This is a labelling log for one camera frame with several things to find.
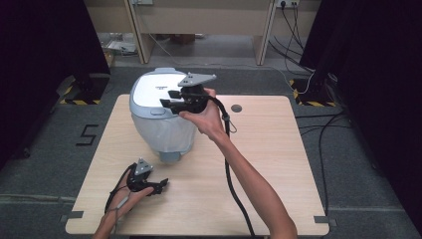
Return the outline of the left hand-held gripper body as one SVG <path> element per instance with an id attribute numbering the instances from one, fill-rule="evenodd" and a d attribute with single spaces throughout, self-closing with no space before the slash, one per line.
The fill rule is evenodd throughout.
<path id="1" fill-rule="evenodd" d="M 159 183 L 147 181 L 152 168 L 153 166 L 143 158 L 140 158 L 138 162 L 133 163 L 128 168 L 129 174 L 126 179 L 126 185 L 131 192 L 138 192 L 147 187 L 160 188 Z"/>

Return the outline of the gray table corner bracket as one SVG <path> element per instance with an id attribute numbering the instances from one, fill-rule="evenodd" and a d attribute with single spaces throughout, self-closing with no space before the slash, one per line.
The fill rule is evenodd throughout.
<path id="1" fill-rule="evenodd" d="M 330 227 L 337 226 L 337 221 L 335 219 L 328 218 L 327 216 L 315 216 L 314 221 L 319 224 L 328 224 Z"/>
<path id="2" fill-rule="evenodd" d="M 71 211 L 69 214 L 62 215 L 60 222 L 66 223 L 69 219 L 83 218 L 84 211 Z"/>

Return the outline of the white lidded trash can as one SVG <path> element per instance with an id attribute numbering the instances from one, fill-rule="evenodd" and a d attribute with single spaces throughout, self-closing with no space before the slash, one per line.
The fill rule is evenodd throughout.
<path id="1" fill-rule="evenodd" d="M 156 68 L 140 76 L 132 86 L 129 109 L 136 130 L 163 162 L 176 162 L 193 146 L 197 127 L 174 115 L 161 100 L 169 91 L 179 91 L 185 73 L 174 68 Z"/>

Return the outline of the person's left hand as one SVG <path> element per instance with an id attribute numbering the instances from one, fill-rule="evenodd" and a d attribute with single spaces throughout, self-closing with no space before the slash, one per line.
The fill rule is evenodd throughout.
<path id="1" fill-rule="evenodd" d="M 152 187 L 144 188 L 138 192 L 132 192 L 126 185 L 125 176 L 119 183 L 116 193 L 112 198 L 105 215 L 110 216 L 113 221 L 116 221 L 129 212 L 142 198 L 152 192 Z"/>

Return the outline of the white wall power socket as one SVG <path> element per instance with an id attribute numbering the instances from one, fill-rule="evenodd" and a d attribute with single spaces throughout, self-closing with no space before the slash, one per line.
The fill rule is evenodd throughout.
<path id="1" fill-rule="evenodd" d="M 299 6 L 300 0 L 277 0 L 276 7 L 283 9 L 294 9 Z"/>

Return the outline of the stand base with hazard tape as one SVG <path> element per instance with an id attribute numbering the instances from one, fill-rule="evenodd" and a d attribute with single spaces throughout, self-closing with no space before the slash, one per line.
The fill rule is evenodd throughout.
<path id="1" fill-rule="evenodd" d="M 61 105 L 88 106 L 101 102 L 109 76 L 89 76 L 86 83 L 71 80 L 60 100 Z"/>
<path id="2" fill-rule="evenodd" d="M 293 96 L 299 106 L 334 107 L 335 102 L 325 83 L 313 83 L 310 79 L 289 80 Z"/>

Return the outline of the clutter of boxes under desk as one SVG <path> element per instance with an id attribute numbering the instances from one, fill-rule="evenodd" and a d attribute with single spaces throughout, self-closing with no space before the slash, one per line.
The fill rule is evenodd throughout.
<path id="1" fill-rule="evenodd" d="M 137 48 L 132 33 L 97 33 L 101 46 L 104 50 L 111 50 L 122 56 L 135 56 Z"/>

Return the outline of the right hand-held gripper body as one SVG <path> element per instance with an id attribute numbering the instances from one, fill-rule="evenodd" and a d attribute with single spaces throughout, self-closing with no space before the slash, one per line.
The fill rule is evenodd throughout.
<path id="1" fill-rule="evenodd" d="M 180 87 L 181 99 L 170 99 L 175 102 L 171 111 L 178 115 L 180 112 L 190 112 L 199 114 L 207 106 L 208 94 L 204 91 L 203 84 L 217 79 L 216 75 L 188 73 L 186 77 L 178 83 Z"/>

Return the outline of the black curtain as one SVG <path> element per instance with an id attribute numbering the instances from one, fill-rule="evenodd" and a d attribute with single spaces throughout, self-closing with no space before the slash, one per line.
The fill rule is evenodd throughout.
<path id="1" fill-rule="evenodd" d="M 302 64 L 326 65 L 422 235 L 422 0 L 320 0 Z"/>
<path id="2" fill-rule="evenodd" d="M 84 0 L 0 0 L 0 169 L 37 131 L 68 76 L 109 72 Z"/>

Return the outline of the beige wooden desk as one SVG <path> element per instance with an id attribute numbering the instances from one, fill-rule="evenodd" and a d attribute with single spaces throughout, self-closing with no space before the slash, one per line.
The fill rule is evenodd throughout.
<path id="1" fill-rule="evenodd" d="M 264 64 L 276 0 L 125 0 L 140 61 L 148 63 L 155 34 L 245 35 Z"/>

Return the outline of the person's right hand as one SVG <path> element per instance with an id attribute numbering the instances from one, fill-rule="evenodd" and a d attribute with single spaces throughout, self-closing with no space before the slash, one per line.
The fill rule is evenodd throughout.
<path id="1" fill-rule="evenodd" d="M 201 133 L 206 134 L 215 143 L 221 143 L 228 139 L 222 120 L 220 110 L 211 100 L 207 101 L 205 110 L 199 114 L 180 112 L 179 116 L 193 122 Z"/>

